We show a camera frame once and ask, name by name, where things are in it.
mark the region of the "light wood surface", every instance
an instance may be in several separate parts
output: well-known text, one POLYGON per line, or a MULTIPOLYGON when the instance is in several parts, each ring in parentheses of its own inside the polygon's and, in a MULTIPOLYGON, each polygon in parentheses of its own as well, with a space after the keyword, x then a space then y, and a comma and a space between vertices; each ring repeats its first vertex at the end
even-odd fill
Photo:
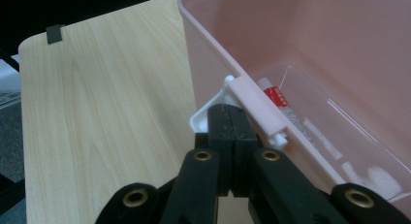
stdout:
MULTIPOLYGON (((121 187, 156 187, 193 148, 194 95, 176 0, 153 0, 24 41, 28 223, 94 223, 121 187)), ((220 199, 219 223, 250 223, 220 199)))

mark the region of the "brass nut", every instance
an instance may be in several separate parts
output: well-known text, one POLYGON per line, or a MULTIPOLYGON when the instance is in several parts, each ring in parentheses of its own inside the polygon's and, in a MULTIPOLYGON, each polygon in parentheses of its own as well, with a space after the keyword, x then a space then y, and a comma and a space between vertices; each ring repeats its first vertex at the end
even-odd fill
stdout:
POLYGON ((124 206, 135 208, 143 205, 148 200, 148 193, 143 188, 133 189, 128 192, 123 198, 124 206))
POLYGON ((263 158, 267 159, 269 161, 276 161, 276 160, 280 159, 280 155, 275 153, 275 152, 265 150, 265 151, 263 151, 263 158))
POLYGON ((200 160, 200 161, 206 161, 206 160, 210 159, 211 157, 212 157, 212 155, 210 153, 206 152, 206 151, 200 151, 200 152, 197 152, 194 155, 194 158, 197 159, 197 160, 200 160))
POLYGON ((372 208, 374 206, 374 201, 362 191, 349 189, 345 191, 344 195, 348 201, 358 207, 372 208))

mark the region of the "pink plastic container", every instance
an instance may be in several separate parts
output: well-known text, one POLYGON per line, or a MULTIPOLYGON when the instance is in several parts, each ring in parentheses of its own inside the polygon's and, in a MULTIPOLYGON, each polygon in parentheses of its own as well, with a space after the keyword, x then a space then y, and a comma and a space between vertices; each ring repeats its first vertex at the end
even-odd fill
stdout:
POLYGON ((411 0, 178 0, 196 103, 228 86, 319 188, 354 182, 411 218, 411 0), (316 147, 256 82, 278 86, 316 147))

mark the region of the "black clip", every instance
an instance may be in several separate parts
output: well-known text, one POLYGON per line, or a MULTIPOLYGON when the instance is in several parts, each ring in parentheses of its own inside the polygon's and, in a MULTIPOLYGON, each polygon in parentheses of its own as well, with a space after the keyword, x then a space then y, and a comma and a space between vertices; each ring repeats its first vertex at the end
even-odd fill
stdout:
POLYGON ((63 41, 61 36, 60 24, 46 28, 47 43, 49 45, 63 41))

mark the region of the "black plastic part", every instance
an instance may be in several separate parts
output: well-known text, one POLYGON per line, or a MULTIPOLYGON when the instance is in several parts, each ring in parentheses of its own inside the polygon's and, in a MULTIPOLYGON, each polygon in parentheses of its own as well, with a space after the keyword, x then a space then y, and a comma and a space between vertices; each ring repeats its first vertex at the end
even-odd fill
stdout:
POLYGON ((46 35, 47 35, 47 43, 49 45, 53 44, 53 43, 63 41, 59 24, 47 27, 46 28, 46 35))
POLYGON ((231 190, 235 197, 248 197, 252 179, 252 156, 259 142, 248 121, 247 113, 234 106, 228 106, 227 110, 235 134, 231 190))
POLYGON ((208 108, 208 147, 220 153, 218 196, 228 196, 232 186, 235 134, 232 131, 229 106, 224 104, 208 108))
POLYGON ((255 186, 248 200, 248 211, 254 224, 277 224, 275 213, 269 206, 258 186, 255 186))
MULTIPOLYGON (((136 193, 137 197, 130 197, 128 200, 140 200, 142 193, 136 193)), ((152 223, 151 218, 157 201, 157 190, 151 185, 143 183, 133 183, 118 190, 103 208, 96 224, 126 224, 126 223, 152 223), (143 191, 146 193, 146 200, 135 207, 127 207, 124 199, 127 194, 133 191, 143 191)))
POLYGON ((15 206, 24 197, 24 179, 14 183, 0 174, 0 214, 15 206))
POLYGON ((378 194, 357 184, 337 185, 332 190, 330 202, 350 223, 411 223, 404 214, 378 194))
POLYGON ((208 133, 196 133, 194 148, 208 148, 208 133))
POLYGON ((218 152, 209 148, 186 154, 160 223, 216 222, 219 159, 218 152))
POLYGON ((150 223, 160 223, 161 216, 163 215, 163 211, 166 208, 167 201, 169 200, 170 194, 172 193, 175 180, 176 177, 157 189, 157 202, 155 204, 154 211, 151 215, 150 223))
POLYGON ((347 223, 281 151, 259 148, 253 156, 254 190, 261 190, 279 223, 347 223))

